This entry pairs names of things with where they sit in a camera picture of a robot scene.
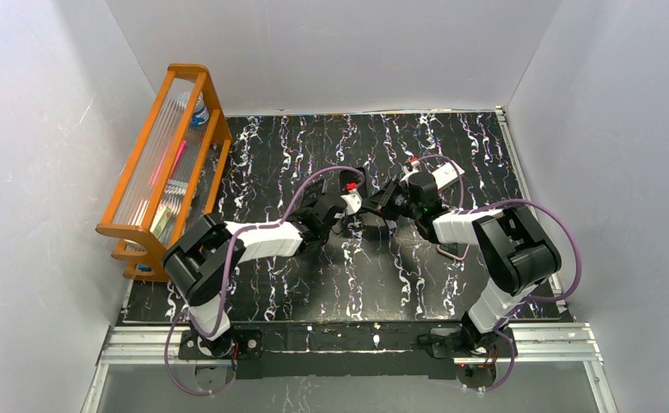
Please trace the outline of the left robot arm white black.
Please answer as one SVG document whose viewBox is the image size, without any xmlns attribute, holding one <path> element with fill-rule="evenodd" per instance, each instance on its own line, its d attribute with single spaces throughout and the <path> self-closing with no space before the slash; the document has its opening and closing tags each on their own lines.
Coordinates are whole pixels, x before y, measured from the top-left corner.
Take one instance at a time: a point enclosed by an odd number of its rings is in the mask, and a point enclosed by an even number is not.
<svg viewBox="0 0 669 413">
<path fill-rule="evenodd" d="M 225 311 L 232 269 L 241 262 L 292 257 L 321 249 L 332 228 L 361 205 L 365 171 L 348 166 L 318 170 L 293 195 L 280 219 L 263 223 L 198 219 L 164 253 L 163 269 L 187 303 L 193 330 L 215 342 L 229 328 Z"/>
</svg>

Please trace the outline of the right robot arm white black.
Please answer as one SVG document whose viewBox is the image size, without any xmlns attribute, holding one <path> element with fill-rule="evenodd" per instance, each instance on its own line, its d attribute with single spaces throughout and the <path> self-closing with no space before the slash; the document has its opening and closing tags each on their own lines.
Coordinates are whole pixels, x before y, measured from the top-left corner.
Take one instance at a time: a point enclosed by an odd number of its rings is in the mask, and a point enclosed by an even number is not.
<svg viewBox="0 0 669 413">
<path fill-rule="evenodd" d="M 459 180 L 449 165 L 433 172 L 411 170 L 364 198 L 360 208 L 385 220 L 411 219 L 430 243 L 460 243 L 481 251 L 489 279 L 480 298 L 462 315 L 456 331 L 428 333 L 423 339 L 467 352 L 490 347 L 509 314 L 561 268 L 562 258 L 527 206 L 449 210 L 440 194 Z"/>
</svg>

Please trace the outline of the phone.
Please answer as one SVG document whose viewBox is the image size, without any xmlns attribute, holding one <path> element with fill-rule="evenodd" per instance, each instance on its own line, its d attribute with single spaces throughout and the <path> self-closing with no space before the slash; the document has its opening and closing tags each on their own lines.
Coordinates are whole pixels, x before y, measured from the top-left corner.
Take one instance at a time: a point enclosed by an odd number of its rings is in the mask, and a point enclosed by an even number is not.
<svg viewBox="0 0 669 413">
<path fill-rule="evenodd" d="M 436 250 L 442 256 L 456 262 L 462 262 L 467 257 L 470 246 L 463 243 L 438 244 Z"/>
</svg>

